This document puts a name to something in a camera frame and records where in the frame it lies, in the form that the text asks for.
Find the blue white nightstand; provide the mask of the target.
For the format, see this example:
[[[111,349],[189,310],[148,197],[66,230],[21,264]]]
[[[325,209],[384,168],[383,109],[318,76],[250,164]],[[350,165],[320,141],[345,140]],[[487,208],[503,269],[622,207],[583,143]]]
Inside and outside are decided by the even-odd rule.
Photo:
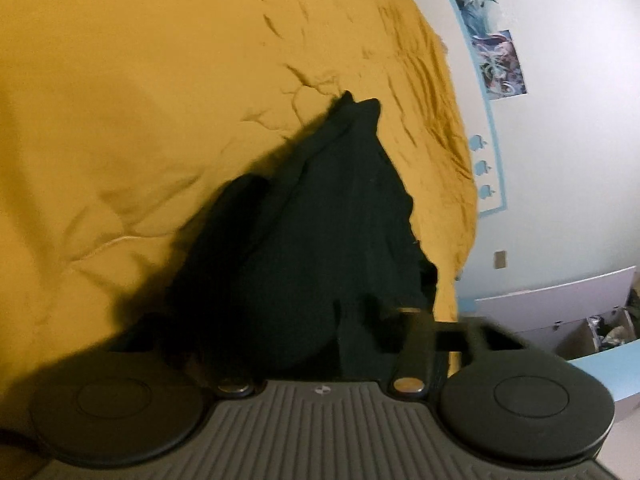
[[[460,298],[462,316],[488,318],[598,378],[621,422],[639,411],[639,315],[630,266],[593,278],[486,298]]]

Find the white blue headboard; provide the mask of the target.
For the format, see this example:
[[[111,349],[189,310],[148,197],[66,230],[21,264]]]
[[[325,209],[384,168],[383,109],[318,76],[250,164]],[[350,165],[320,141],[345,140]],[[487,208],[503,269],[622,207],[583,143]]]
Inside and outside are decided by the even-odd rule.
[[[447,48],[450,69],[472,160],[480,218],[506,210],[498,136],[471,36],[454,0],[413,0]]]

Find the beige wall socket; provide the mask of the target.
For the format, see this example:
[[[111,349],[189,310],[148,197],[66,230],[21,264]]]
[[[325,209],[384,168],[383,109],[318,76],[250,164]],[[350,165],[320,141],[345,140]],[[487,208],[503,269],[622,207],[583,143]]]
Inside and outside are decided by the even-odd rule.
[[[505,250],[498,250],[498,252],[494,252],[494,268],[496,270],[506,268],[506,251]]]

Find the anime wall poster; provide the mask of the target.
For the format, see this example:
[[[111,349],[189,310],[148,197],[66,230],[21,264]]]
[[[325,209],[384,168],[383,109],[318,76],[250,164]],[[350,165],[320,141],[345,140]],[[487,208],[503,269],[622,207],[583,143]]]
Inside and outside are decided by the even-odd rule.
[[[527,92],[518,52],[503,26],[498,0],[454,0],[470,36],[477,66],[490,100]]]

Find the black garment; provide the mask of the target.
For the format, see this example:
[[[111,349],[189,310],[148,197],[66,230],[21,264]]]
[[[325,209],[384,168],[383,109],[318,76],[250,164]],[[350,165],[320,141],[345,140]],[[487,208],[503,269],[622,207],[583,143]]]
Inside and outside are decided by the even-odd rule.
[[[272,174],[229,183],[120,346],[193,364],[208,382],[390,380],[402,312],[433,309],[438,271],[380,115],[378,100],[345,93]]]

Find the mustard yellow bed quilt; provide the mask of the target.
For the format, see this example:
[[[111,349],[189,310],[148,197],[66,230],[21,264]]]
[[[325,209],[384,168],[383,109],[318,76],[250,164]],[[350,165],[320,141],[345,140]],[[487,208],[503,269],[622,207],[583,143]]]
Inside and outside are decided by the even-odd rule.
[[[413,0],[1,0],[2,426],[26,428],[31,374],[116,332],[116,301],[221,185],[344,91],[381,102],[452,320],[475,188]]]

